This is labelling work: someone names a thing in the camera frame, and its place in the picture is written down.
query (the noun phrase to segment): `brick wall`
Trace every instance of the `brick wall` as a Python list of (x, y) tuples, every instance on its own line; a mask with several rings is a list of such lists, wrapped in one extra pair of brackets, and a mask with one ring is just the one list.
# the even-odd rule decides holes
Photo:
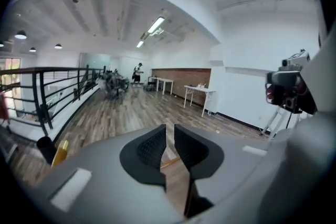
[[(185, 96), (185, 85), (197, 86), (206, 84), (208, 88), (210, 82), (210, 68), (169, 68), (169, 69), (152, 69), (152, 76), (164, 79), (174, 80), (173, 94), (181, 97)], [(170, 92), (170, 84), (166, 85), (166, 91)], [(203, 105), (205, 94), (197, 92), (194, 94), (193, 102)]]

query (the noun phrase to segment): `railing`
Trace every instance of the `railing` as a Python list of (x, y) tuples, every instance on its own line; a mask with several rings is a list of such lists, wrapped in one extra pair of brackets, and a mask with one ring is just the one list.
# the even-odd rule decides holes
[[(21, 88), (21, 89), (32, 89), (33, 91), (33, 99), (24, 99), (24, 98), (15, 98), (15, 97), (8, 97), (5, 98), (13, 99), (13, 100), (21, 100), (22, 102), (34, 103), (35, 110), (26, 111), (17, 110), (13, 108), (8, 108), (10, 110), (14, 110), (16, 112), (22, 114), (33, 115), (37, 117), (38, 123), (35, 121), (28, 121), (21, 118), (10, 117), (11, 120), (18, 121), (24, 124), (38, 126), (41, 127), (45, 136), (48, 136), (45, 123), (48, 124), (50, 129), (53, 129), (53, 119), (68, 105), (72, 104), (76, 100), (80, 100), (80, 97), (88, 92), (89, 90), (93, 89), (96, 84), (96, 78), (105, 73), (106, 67), (104, 69), (92, 69), (87, 66), (86, 68), (65, 68), (65, 67), (37, 67), (37, 68), (23, 68), (23, 69), (11, 69), (11, 70), (0, 70), (0, 93), (9, 91), (14, 88)], [(1, 76), (7, 74), (21, 74), (26, 75), (30, 74), (32, 76), (32, 84), (29, 85), (21, 85), (21, 83), (14, 83), (9, 85), (1, 84)], [(62, 81), (69, 81), (70, 85), (61, 87), (57, 84), (60, 89), (56, 91), (45, 94), (45, 87), (52, 86), (55, 83), (62, 82)], [(68, 94), (62, 95), (59, 100), (56, 102), (50, 103), (47, 102), (47, 99), (54, 96), (57, 93), (63, 93), (64, 90), (73, 87), (74, 89), (71, 90)], [(73, 95), (72, 98), (69, 98), (60, 109), (55, 111), (52, 115), (49, 114), (49, 110), (55, 106), (57, 106), (61, 101), (65, 100), (69, 96)]]

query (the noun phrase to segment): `desk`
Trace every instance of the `desk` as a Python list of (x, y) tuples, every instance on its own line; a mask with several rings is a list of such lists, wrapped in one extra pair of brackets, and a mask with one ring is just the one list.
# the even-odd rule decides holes
[(192, 87), (192, 86), (185, 85), (185, 97), (184, 97), (184, 106), (183, 106), (183, 108), (185, 108), (185, 102), (187, 101), (187, 95), (190, 94), (190, 93), (191, 93), (190, 106), (192, 105), (194, 91), (200, 91), (200, 92), (204, 92), (205, 93), (205, 101), (204, 101), (204, 106), (203, 106), (203, 111), (202, 111), (202, 117), (203, 117), (205, 106), (206, 106), (206, 104), (207, 104), (208, 101), (211, 101), (213, 93), (215, 91), (210, 90), (208, 88)]
[(162, 87), (162, 95), (164, 95), (164, 91), (166, 90), (166, 82), (171, 83), (170, 86), (170, 94), (173, 93), (173, 84), (174, 80), (171, 79), (163, 79), (163, 78), (157, 78), (157, 77), (150, 77), (151, 79), (156, 79), (156, 91), (159, 91), (159, 81), (161, 80), (163, 82), (163, 87)]

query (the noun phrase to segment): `white ceiling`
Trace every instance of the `white ceiling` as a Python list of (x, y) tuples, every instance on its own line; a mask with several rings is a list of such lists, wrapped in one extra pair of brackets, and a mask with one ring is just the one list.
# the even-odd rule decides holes
[[(315, 15), (314, 0), (213, 0), (223, 19), (245, 13), (291, 12)], [(159, 17), (165, 22), (160, 35), (149, 37), (143, 48), (181, 42), (194, 31), (183, 15), (172, 14), (160, 1), (147, 0), (25, 0), (7, 11), (0, 29), (0, 39), (13, 39), (23, 29), (28, 39), (18, 46), (26, 53), (31, 46), (41, 48), (48, 40), (63, 36), (90, 35), (104, 37), (127, 48), (135, 48), (144, 32)], [(1, 51), (10, 51), (8, 43)]]

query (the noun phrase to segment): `table leg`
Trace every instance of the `table leg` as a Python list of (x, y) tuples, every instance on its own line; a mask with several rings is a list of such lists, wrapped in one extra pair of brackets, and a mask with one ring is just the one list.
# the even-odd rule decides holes
[(166, 82), (163, 82), (163, 87), (162, 87), (162, 95), (164, 95), (164, 91), (166, 90)]
[(208, 92), (205, 94), (205, 101), (204, 101), (204, 106), (203, 106), (203, 111), (202, 111), (202, 117), (203, 117), (203, 114), (204, 114), (207, 99), (208, 99)]
[(183, 108), (185, 108), (185, 102), (187, 101), (187, 92), (188, 92), (188, 88), (185, 88), (185, 97), (184, 97), (184, 106), (183, 106)]
[(193, 97), (194, 97), (194, 90), (193, 90), (192, 93), (191, 93), (190, 106), (191, 106), (191, 104), (193, 103)]

